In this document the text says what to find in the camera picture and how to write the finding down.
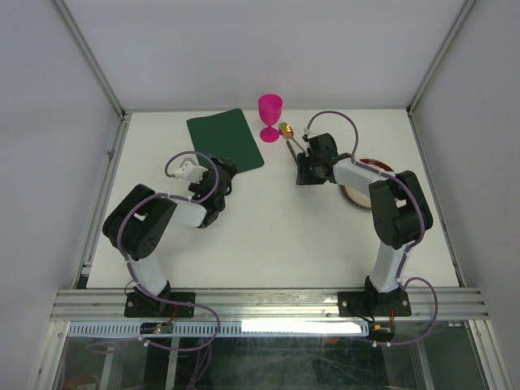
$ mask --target pink wine glass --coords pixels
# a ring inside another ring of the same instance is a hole
[[[272,126],[280,120],[283,105],[284,101],[282,98],[273,93],[263,95],[258,99],[260,119],[267,125],[267,127],[260,132],[262,141],[275,142],[280,137],[279,131]]]

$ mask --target glass panel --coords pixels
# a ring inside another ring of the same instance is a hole
[[[398,334],[412,338],[425,323],[396,326]],[[204,342],[195,337],[154,341],[181,348]],[[210,357],[206,352],[170,353],[152,345],[145,348],[138,340],[73,337],[67,339],[63,377],[58,375],[55,388],[485,389],[468,331],[446,323],[438,323],[422,343],[404,347],[373,348],[348,337],[219,337]],[[195,386],[194,371],[201,376]]]

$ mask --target white wall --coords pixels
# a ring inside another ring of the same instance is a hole
[[[22,389],[116,121],[50,2],[3,2],[0,37],[0,388]]]
[[[416,111],[448,233],[520,388],[520,2],[479,2]]]
[[[462,0],[67,0],[127,109],[404,107]]]

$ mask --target dark green mat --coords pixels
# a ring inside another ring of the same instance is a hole
[[[240,109],[221,114],[188,119],[189,135],[197,152],[220,158],[230,158],[239,172],[263,166],[263,158],[254,141],[244,113]],[[203,158],[198,162],[209,168]]]

